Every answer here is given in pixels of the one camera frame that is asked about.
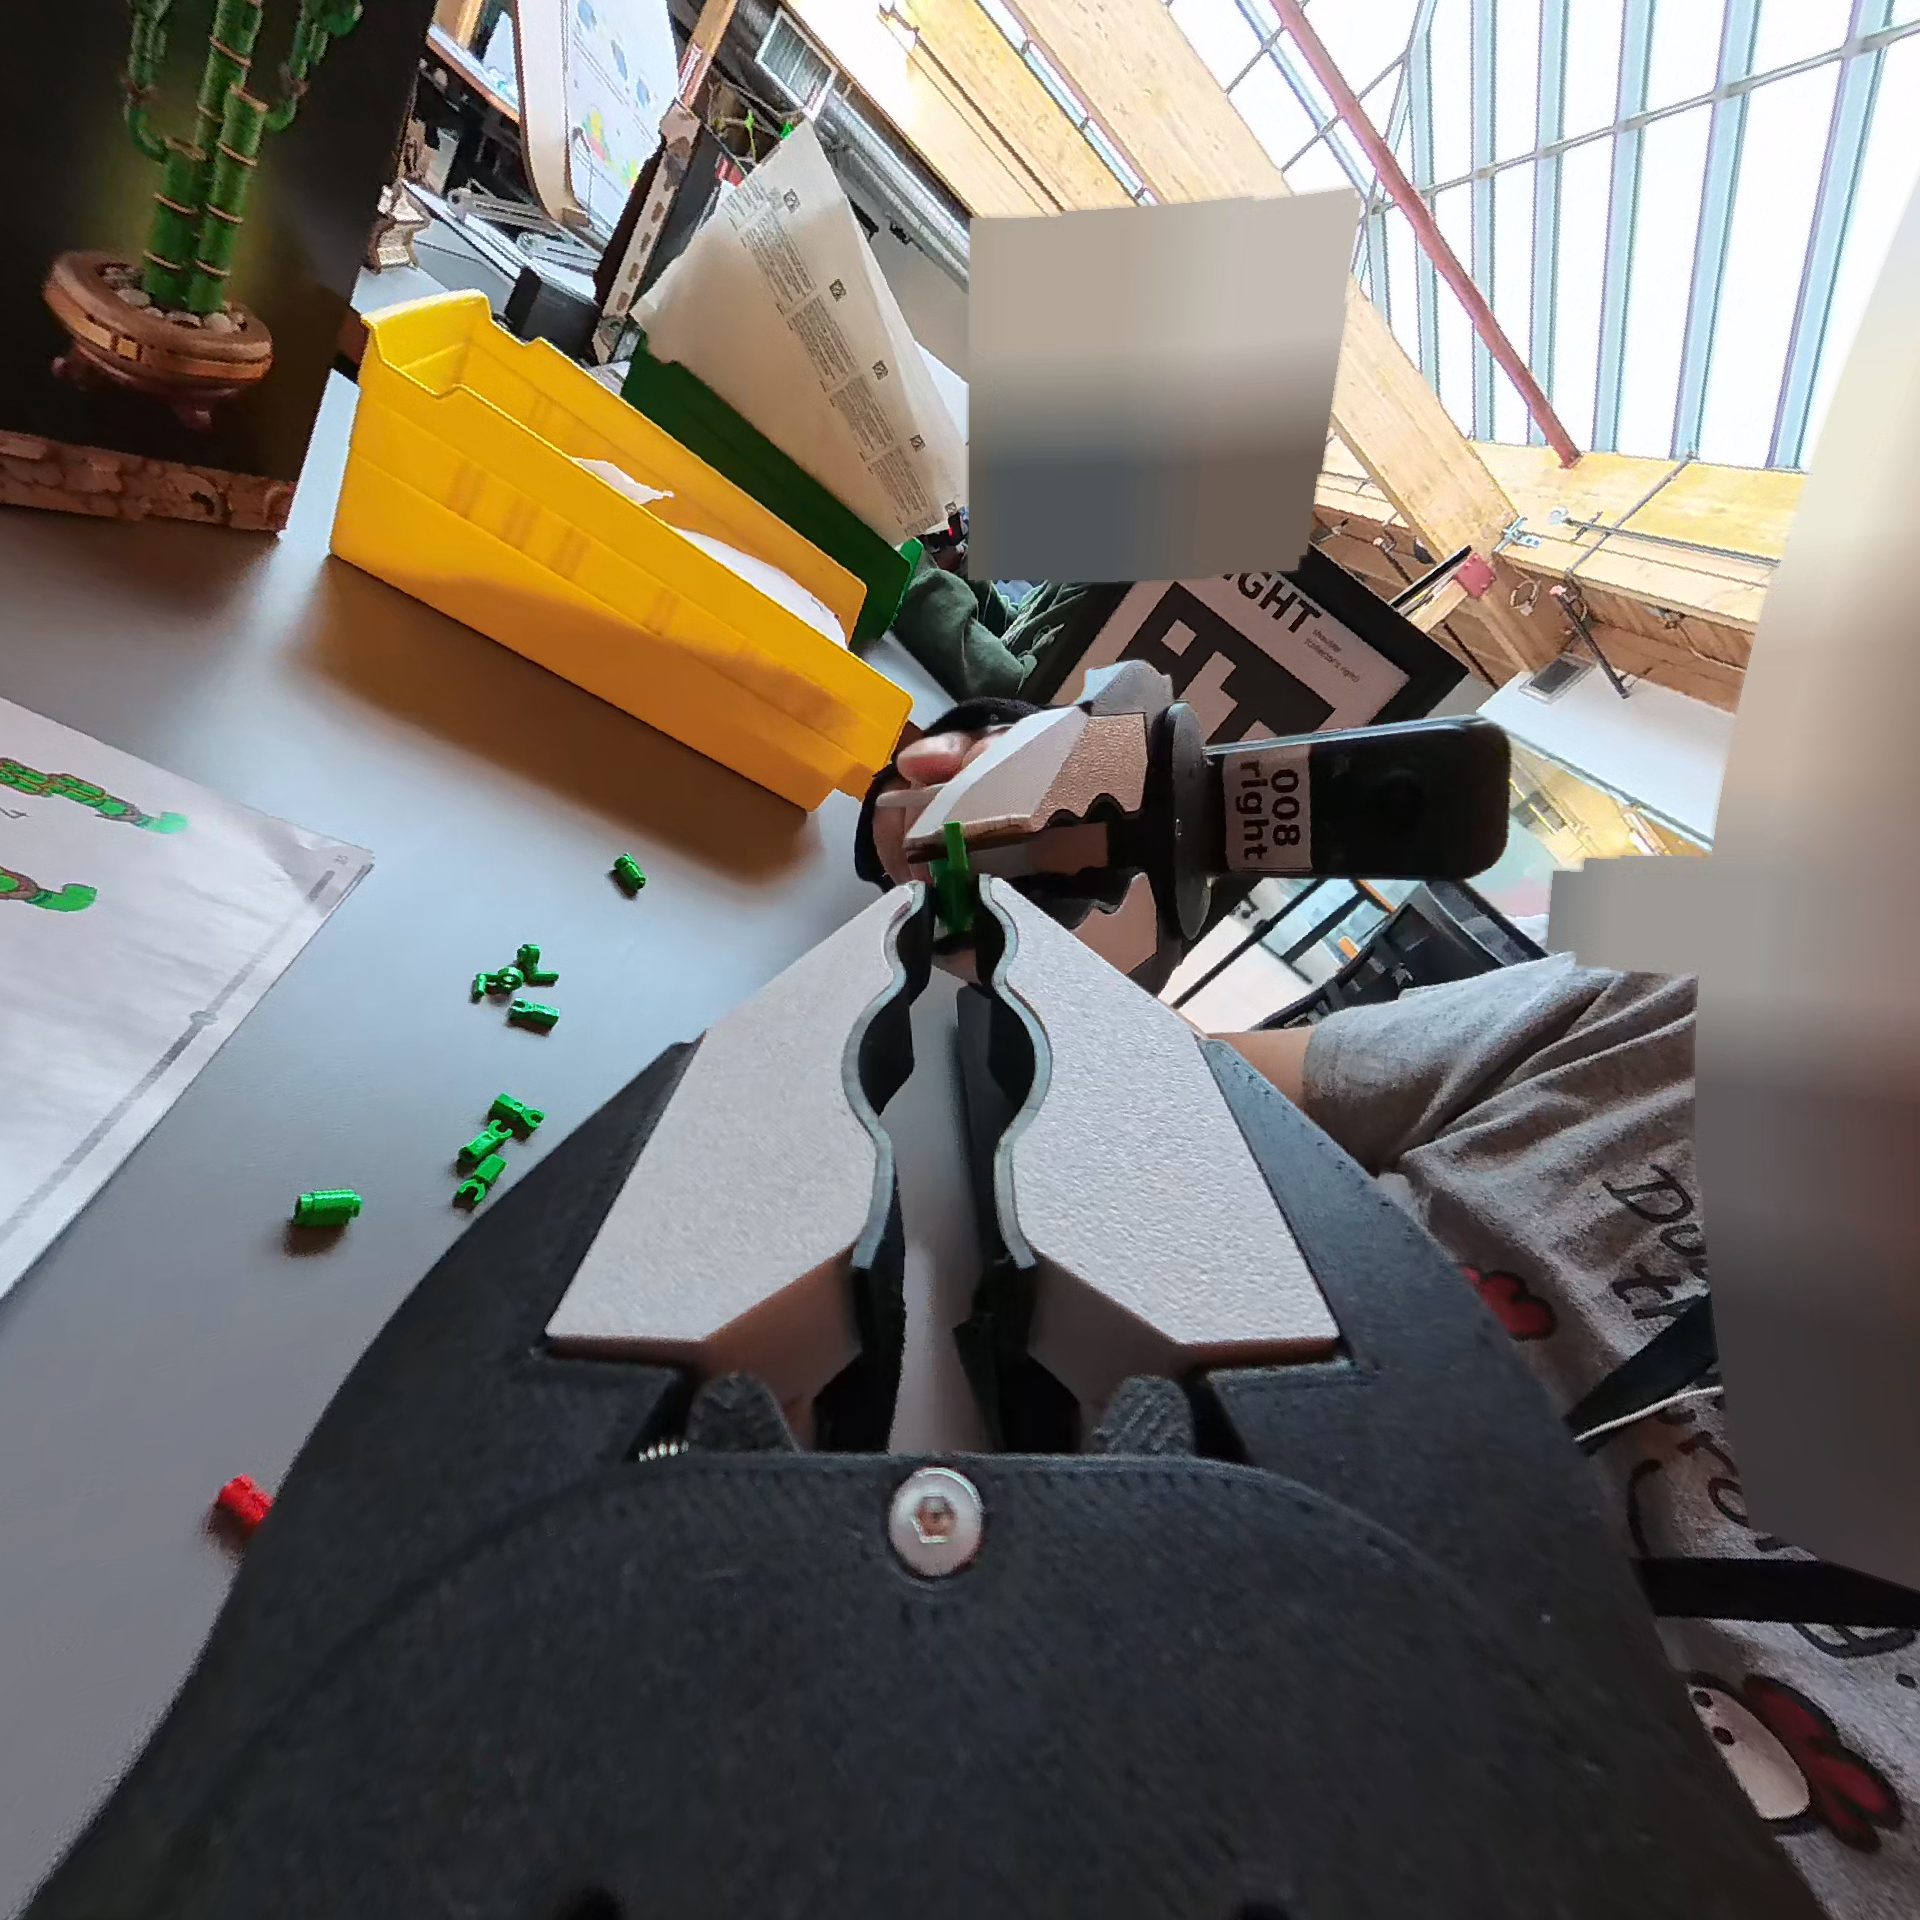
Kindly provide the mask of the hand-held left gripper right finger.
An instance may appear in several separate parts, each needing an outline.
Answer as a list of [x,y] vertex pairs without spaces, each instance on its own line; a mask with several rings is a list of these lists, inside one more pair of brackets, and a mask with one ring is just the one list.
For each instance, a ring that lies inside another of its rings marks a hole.
[[1074,1452],[1136,1376],[1329,1362],[1332,1307],[1199,1034],[984,880],[956,1058],[984,1271],[953,1339],[992,1445]]

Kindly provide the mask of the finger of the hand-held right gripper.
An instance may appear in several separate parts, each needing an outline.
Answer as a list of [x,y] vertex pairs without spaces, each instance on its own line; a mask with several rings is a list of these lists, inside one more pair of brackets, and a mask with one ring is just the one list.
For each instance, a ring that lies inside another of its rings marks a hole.
[[882,792],[876,817],[900,814],[908,847],[937,847],[947,825],[972,847],[1008,847],[1097,809],[1136,817],[1145,775],[1145,715],[1052,706],[996,733],[949,781]]
[[1116,915],[1136,889],[1151,898],[1136,819],[1082,820],[1035,832],[967,832],[972,872],[1006,884],[1049,917]]

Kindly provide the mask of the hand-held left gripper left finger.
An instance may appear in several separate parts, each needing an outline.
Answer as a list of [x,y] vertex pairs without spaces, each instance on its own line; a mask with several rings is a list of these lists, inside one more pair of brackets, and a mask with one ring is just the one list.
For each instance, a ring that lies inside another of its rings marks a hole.
[[883,1452],[906,1309],[882,1117],[932,972],[919,882],[886,893],[691,1051],[548,1324],[559,1354],[751,1376],[828,1452]]

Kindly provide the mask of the person's right forearm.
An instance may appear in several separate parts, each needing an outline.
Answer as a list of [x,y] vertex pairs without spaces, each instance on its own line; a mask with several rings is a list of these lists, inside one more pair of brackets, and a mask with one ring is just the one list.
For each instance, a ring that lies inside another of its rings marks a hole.
[[1258,1077],[1308,1117],[1312,1117],[1308,1054],[1314,1039],[1315,1029],[1310,1025],[1209,1034],[1209,1041],[1238,1054]]

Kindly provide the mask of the scattered small green lego bricks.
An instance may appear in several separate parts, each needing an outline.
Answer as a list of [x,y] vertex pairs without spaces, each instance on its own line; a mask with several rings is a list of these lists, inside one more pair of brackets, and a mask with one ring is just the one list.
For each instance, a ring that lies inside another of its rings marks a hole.
[[[616,890],[626,901],[636,901],[647,886],[647,874],[632,854],[618,854],[607,871]],[[471,985],[471,997],[477,1000],[506,998],[506,1020],[523,1033],[546,1034],[559,1020],[559,1010],[548,1002],[526,997],[528,989],[549,989],[559,972],[542,965],[542,949],[535,943],[523,943],[516,950],[516,961],[500,971],[479,972]],[[498,1184],[506,1166],[506,1146],[513,1140],[529,1140],[540,1130],[544,1115],[511,1095],[492,1098],[488,1125],[453,1158],[453,1170],[460,1183],[453,1188],[453,1205],[475,1209]],[[290,1228],[300,1235],[337,1233],[362,1217],[365,1197],[358,1188],[311,1188],[294,1199]]]

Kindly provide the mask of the lego instruction booklet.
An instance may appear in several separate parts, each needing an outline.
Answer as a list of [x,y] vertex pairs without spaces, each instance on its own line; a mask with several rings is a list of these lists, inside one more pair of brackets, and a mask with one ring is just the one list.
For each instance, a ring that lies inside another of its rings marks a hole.
[[146,1140],[371,853],[1,703],[1,1290]]

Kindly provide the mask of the black bamboo lego set box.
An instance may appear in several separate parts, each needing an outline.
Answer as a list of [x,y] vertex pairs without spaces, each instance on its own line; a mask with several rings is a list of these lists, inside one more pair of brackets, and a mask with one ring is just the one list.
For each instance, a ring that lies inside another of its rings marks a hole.
[[3,507],[284,529],[431,13],[1,7]]

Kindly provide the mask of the person's right hand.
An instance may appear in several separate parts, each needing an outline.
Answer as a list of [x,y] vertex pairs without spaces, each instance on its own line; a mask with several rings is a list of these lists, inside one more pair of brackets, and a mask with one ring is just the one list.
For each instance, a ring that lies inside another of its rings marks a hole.
[[926,733],[900,748],[868,820],[877,889],[890,890],[911,880],[906,853],[909,831],[932,805],[932,795],[985,753],[999,733],[1003,730]]

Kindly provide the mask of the dark green cloth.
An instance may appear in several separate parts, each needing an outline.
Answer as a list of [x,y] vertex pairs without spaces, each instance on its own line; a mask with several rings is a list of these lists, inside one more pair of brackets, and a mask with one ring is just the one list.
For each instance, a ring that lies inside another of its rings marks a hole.
[[892,634],[953,703],[1018,703],[1085,597],[1080,585],[1040,585],[1011,600],[992,583],[922,560]]

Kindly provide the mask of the white plastic bag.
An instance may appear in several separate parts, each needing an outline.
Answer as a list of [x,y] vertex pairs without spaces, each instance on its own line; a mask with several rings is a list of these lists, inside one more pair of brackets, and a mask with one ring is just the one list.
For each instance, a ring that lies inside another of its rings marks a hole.
[[[642,507],[646,512],[651,512],[658,505],[675,499],[671,491],[660,491],[643,484],[609,461],[576,456],[573,465],[596,476],[626,500]],[[814,595],[810,589],[804,589],[804,585],[792,575],[711,534],[697,532],[687,526],[677,529],[677,532],[684,537],[684,540],[708,555],[710,560],[726,567],[737,580],[756,589],[756,592],[781,607],[814,633],[822,634],[830,642],[839,645],[841,649],[850,645],[850,634],[838,615],[831,613],[817,595]]]

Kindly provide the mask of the green plastic bin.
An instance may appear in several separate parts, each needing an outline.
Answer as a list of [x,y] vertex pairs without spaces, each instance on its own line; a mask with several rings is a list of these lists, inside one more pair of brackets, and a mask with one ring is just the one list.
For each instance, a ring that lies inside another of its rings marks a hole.
[[855,642],[893,626],[924,558],[922,540],[888,545],[694,373],[651,357],[646,341],[636,344],[620,392],[628,407],[861,583]]

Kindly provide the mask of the white printed paper bag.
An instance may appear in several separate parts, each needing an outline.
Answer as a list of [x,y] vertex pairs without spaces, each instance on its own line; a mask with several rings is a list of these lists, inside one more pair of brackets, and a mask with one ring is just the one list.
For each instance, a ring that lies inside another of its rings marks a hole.
[[656,360],[890,545],[963,505],[963,436],[808,122],[718,204],[636,322]]

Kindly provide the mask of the yellow plastic bin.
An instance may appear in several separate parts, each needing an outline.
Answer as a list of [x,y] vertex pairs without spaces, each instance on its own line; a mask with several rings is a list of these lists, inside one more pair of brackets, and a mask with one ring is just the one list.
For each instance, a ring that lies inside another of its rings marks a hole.
[[909,696],[845,631],[859,580],[477,293],[365,322],[331,555],[804,811],[859,800]]

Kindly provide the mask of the white chart poster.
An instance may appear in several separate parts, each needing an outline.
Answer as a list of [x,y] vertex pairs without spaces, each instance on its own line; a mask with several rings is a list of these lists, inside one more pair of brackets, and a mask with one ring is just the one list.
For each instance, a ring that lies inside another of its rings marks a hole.
[[559,227],[609,241],[675,101],[666,2],[518,2],[522,163]]

